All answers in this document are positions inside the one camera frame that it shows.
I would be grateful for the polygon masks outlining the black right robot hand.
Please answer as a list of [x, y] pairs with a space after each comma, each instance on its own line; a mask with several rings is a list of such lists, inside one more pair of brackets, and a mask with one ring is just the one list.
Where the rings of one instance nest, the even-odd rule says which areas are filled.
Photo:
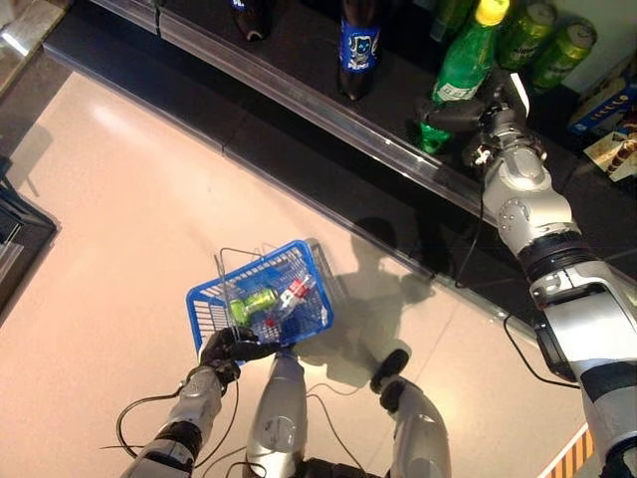
[[469, 100], [436, 103], [420, 99], [415, 107], [419, 147], [428, 153], [440, 151], [455, 133], [481, 129], [505, 102], [505, 82], [489, 81]]

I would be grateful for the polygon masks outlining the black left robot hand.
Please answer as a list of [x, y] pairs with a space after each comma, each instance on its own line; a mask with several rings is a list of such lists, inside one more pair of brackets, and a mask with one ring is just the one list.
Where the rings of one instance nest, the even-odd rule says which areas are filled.
[[278, 343], [262, 343], [249, 328], [228, 327], [207, 339], [199, 352], [199, 364], [212, 368], [227, 384], [240, 377], [240, 362], [263, 359], [280, 349]]

